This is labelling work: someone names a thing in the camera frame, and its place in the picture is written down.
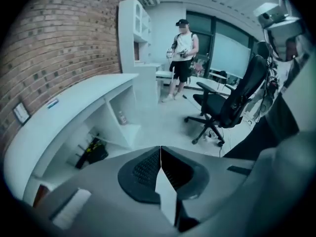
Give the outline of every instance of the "floor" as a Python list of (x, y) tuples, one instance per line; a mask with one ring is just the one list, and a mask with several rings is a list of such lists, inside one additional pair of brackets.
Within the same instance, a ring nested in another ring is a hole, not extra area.
[[(187, 99), (181, 98), (167, 103), (159, 102), (156, 108), (139, 110), (142, 128), (136, 137), (133, 150), (152, 146), (174, 146), (199, 154), (222, 157), (250, 133), (254, 122), (251, 123), (244, 118), (241, 124), (234, 128), (219, 129), (221, 134), (224, 133), (226, 141), (222, 148), (217, 146), (217, 138), (207, 141), (205, 136), (202, 136), (198, 143), (193, 145), (192, 140), (200, 134), (203, 124), (192, 120), (184, 123), (184, 118), (186, 116), (199, 117), (200, 105), (193, 99), (193, 94), (200, 93), (201, 91), (184, 89)], [(164, 87), (161, 98), (166, 94), (167, 88)], [(107, 150), (110, 158), (132, 151), (113, 145), (109, 145)]]

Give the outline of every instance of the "brick wall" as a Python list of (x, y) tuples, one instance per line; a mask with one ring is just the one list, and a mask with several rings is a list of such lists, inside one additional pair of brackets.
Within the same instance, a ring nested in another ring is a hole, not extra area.
[(121, 0), (30, 0), (0, 52), (0, 150), (21, 127), (12, 108), (33, 114), (88, 77), (120, 73), (117, 6)]

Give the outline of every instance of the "white tank top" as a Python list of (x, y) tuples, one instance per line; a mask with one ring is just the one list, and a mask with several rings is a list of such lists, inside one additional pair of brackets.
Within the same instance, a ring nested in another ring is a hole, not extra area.
[(193, 40), (192, 40), (192, 33), (188, 32), (187, 34), (180, 34), (177, 38), (177, 47), (173, 54), (173, 61), (188, 61), (192, 59), (192, 55), (188, 56), (187, 58), (181, 58), (178, 53), (183, 51), (184, 49), (187, 49), (188, 51), (191, 51), (193, 49)]

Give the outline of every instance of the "backpack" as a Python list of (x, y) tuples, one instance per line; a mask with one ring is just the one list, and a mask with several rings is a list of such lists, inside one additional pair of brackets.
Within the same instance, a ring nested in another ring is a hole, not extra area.
[[(178, 38), (179, 38), (180, 35), (181, 35), (181, 34), (178, 34), (178, 35), (174, 38), (174, 42), (173, 42), (171, 48), (176, 49), (176, 47), (177, 47), (177, 45), (178, 45), (177, 40), (178, 40)], [(194, 33), (191, 33), (191, 40), (192, 40), (192, 41), (193, 41), (193, 35), (194, 35)], [(195, 62), (196, 62), (195, 57), (196, 57), (195, 55), (192, 57), (192, 59), (191, 59), (191, 64), (190, 64), (190, 66), (189, 66), (188, 79), (190, 80), (190, 82), (191, 82), (190, 77), (193, 75), (193, 72), (194, 72), (194, 69), (195, 69)]]

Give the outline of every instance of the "whiteboard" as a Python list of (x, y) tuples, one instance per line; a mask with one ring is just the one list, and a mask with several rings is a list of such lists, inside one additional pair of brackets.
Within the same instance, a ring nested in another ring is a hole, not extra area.
[(249, 57), (249, 48), (222, 34), (215, 34), (212, 69), (243, 78)]

